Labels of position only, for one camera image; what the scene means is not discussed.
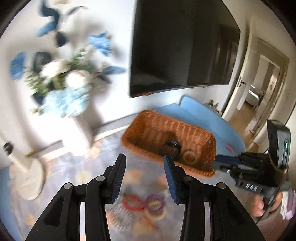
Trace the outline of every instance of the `wall-mounted tv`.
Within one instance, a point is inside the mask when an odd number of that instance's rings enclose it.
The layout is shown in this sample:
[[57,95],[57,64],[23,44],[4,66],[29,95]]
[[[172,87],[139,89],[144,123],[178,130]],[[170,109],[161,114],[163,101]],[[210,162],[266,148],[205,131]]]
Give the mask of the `wall-mounted tv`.
[[228,84],[239,37],[222,0],[138,0],[130,96]]

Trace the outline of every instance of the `flower arrangement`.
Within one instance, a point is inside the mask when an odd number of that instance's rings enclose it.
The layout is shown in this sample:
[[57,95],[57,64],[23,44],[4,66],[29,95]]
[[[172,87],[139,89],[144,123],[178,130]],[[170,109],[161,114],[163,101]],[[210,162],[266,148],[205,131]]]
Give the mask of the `flower arrangement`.
[[[87,9],[82,6],[75,7],[67,15],[73,14],[79,8]],[[57,31],[60,13],[48,8],[46,0],[42,0],[41,13],[44,17],[53,16],[54,20],[42,27],[37,36],[56,31],[57,46],[66,44],[69,41],[66,34]],[[94,48],[104,56],[112,52],[107,33],[90,36],[89,45],[74,53],[70,61],[53,59],[49,52],[37,52],[34,54],[32,66],[25,67],[26,54],[22,52],[16,55],[10,65],[11,78],[17,80],[24,75],[27,86],[34,90],[32,97],[39,104],[34,113],[47,113],[60,118],[77,116],[86,110],[92,88],[103,89],[99,82],[110,83],[107,75],[125,72],[120,67],[106,63],[99,69],[96,68],[90,61]]]

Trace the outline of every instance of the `white fan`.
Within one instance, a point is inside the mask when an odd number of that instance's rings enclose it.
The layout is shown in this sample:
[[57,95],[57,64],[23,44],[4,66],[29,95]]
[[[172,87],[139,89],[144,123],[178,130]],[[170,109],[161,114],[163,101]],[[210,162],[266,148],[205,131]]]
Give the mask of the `white fan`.
[[19,195],[26,200],[34,200],[40,194],[45,173],[41,162],[36,158],[26,158],[13,144],[6,140],[0,131],[0,146],[5,154],[18,167],[15,175],[15,187]]

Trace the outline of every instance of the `purple hair tie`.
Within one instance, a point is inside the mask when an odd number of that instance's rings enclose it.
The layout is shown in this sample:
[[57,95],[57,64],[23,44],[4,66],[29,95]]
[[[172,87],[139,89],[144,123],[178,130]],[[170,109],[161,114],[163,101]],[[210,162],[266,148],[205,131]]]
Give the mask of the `purple hair tie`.
[[[149,204],[153,203],[155,201],[159,201],[159,207],[151,207]],[[165,201],[163,199],[163,196],[160,194],[152,194],[148,198],[146,198],[144,205],[146,209],[149,211],[151,214],[158,214],[163,211],[163,208],[165,207]]]

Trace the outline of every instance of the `orange wicker basket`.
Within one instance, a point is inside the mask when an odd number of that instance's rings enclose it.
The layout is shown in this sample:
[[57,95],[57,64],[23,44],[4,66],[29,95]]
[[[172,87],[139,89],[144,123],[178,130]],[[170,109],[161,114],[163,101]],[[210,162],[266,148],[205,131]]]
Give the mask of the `orange wicker basket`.
[[189,166],[181,156],[175,162],[176,165],[183,167],[186,172],[205,177],[215,174],[215,170],[211,168],[211,162],[216,157],[215,137],[203,128],[145,110],[135,118],[121,139],[122,145],[134,154],[160,163],[163,162],[160,149],[169,140],[176,140],[182,145],[181,154],[190,150],[199,160]]

